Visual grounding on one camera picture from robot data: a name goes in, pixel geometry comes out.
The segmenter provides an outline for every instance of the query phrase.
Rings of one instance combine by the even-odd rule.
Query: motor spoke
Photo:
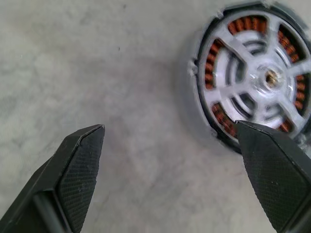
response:
[[[229,32],[225,25],[216,32],[216,37],[244,63],[248,64],[254,58],[247,48]]]
[[[300,74],[306,74],[311,72],[311,58],[306,59],[301,62],[297,62],[288,68],[287,74],[288,76],[297,76]]]
[[[204,97],[206,102],[211,105],[216,102],[221,102],[227,98],[234,97],[247,92],[245,83],[238,83],[230,86],[216,87],[212,90],[204,90]]]
[[[266,112],[267,112],[266,103],[263,101],[258,102],[253,112],[252,118],[253,122],[258,124],[264,124]]]
[[[267,54],[275,52],[278,45],[278,30],[280,26],[280,20],[278,17],[270,15],[268,17],[268,26],[266,32],[267,38]]]

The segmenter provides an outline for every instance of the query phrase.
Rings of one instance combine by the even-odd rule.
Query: copper coil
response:
[[[296,94],[296,99],[297,99],[297,100],[304,101],[304,99],[305,99],[305,94],[303,94],[302,92],[297,92],[297,94]]]
[[[296,79],[297,81],[304,81],[305,77],[303,75],[298,75]]]
[[[205,87],[206,87],[206,89],[208,89],[208,90],[211,90],[211,89],[214,88],[213,85],[212,85],[212,84],[209,84],[209,83],[205,84]]]
[[[217,113],[218,111],[220,111],[220,106],[219,104],[215,104],[212,106],[212,112],[213,113]]]
[[[282,131],[288,133],[290,130],[290,126],[287,122],[284,122],[283,124],[280,125],[280,128]]]
[[[295,102],[295,106],[296,106],[296,108],[297,108],[298,110],[301,110],[301,109],[303,108],[303,104],[302,104],[301,102],[299,102],[299,101],[296,101],[296,102]]]
[[[290,41],[289,41],[289,39],[287,38],[287,37],[282,37],[281,39],[280,39],[280,44],[284,47],[284,48],[286,48],[289,44],[290,44]]]
[[[218,51],[219,51],[219,47],[214,43],[214,44],[210,47],[210,50],[211,50],[213,53],[217,54]]]
[[[207,57],[207,60],[208,61],[211,61],[212,63],[214,63],[215,62],[215,59],[216,59],[216,56],[215,55],[213,55],[213,54],[209,54],[208,55],[208,57]]]
[[[283,32],[281,32],[281,31],[278,31],[278,39],[280,40],[280,39],[282,39],[283,37],[284,37],[284,34],[283,34]]]
[[[237,136],[237,131],[235,129],[235,127],[232,125],[231,129],[230,129],[230,134],[233,136],[233,137],[236,137]]]
[[[261,24],[259,25],[260,32],[265,34],[266,33],[266,27],[267,27],[267,22],[266,21],[261,22]]]
[[[210,72],[213,71],[213,65],[211,63],[206,63],[205,70],[210,71]]]
[[[292,56],[291,56],[291,59],[292,59],[292,62],[293,62],[293,63],[296,62],[296,61],[299,59],[298,54],[292,55]]]
[[[221,123],[223,121],[224,117],[225,117],[225,115],[222,112],[216,114],[216,119],[219,123]]]
[[[237,25],[238,32],[244,31],[244,24],[240,18],[236,20],[236,25]]]
[[[213,75],[211,75],[211,74],[205,74],[205,80],[208,81],[208,82],[213,81]]]
[[[250,17],[245,17],[244,18],[244,26],[246,30],[251,30],[252,29],[252,21]]]
[[[237,30],[236,30],[235,25],[234,25],[233,22],[229,23],[228,29],[229,29],[229,31],[231,32],[231,34],[233,34],[233,35],[234,35],[235,33],[237,33]]]
[[[259,26],[259,19],[254,17],[253,18],[253,30],[258,31],[258,26]]]
[[[306,85],[304,85],[303,83],[298,83],[297,84],[297,89],[299,91],[304,91],[306,89]]]
[[[230,132],[230,128],[231,128],[231,122],[228,118],[226,118],[224,121],[223,121],[223,126],[225,128],[225,130],[229,133]]]
[[[293,54],[294,52],[296,52],[295,48],[293,45],[289,45],[287,48],[286,48],[286,52],[288,55],[291,55]]]

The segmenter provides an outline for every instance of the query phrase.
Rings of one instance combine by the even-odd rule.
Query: concrete surface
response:
[[[1,1],[0,216],[67,134],[103,123],[82,232],[274,232],[241,157],[199,145],[175,105],[183,42],[228,3]],[[286,3],[309,24],[310,2]]]

